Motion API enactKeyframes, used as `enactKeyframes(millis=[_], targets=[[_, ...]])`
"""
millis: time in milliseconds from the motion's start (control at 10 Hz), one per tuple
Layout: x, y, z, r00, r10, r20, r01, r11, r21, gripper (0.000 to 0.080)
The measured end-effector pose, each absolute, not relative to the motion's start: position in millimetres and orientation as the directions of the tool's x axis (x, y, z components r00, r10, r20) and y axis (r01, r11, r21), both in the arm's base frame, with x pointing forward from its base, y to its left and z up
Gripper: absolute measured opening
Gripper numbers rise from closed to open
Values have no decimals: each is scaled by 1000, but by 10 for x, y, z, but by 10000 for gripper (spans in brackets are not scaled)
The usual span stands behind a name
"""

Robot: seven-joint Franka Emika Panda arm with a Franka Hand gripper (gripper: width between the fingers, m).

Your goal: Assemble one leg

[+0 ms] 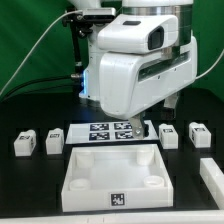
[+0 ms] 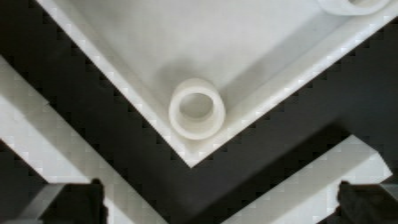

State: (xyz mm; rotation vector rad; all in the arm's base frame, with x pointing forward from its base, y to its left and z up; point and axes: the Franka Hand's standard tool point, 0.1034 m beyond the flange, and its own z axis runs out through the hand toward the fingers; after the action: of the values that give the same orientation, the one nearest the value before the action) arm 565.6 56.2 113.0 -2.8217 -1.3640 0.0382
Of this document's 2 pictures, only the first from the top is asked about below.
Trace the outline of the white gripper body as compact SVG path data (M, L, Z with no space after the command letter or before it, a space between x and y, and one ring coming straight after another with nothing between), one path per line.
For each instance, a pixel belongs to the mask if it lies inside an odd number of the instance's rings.
M141 70L161 58L157 51L146 55L107 52L99 66L100 106L111 117L129 119L178 92L195 81L197 74L197 42L180 48L187 59L165 67L157 74L140 78Z

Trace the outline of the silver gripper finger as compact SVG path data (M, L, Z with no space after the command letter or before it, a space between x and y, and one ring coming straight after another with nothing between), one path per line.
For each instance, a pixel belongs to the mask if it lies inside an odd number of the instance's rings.
M163 120L173 120L176 117L176 107L179 93L174 93L164 100L161 116Z
M129 119L129 122L132 126L132 134L136 139L144 138L144 121L141 114L137 114Z

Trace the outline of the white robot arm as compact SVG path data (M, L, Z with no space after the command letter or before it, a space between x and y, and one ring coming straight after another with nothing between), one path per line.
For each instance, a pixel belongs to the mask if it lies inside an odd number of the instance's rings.
M197 41L194 0L68 0L88 38L82 98L146 136L144 111L193 83Z

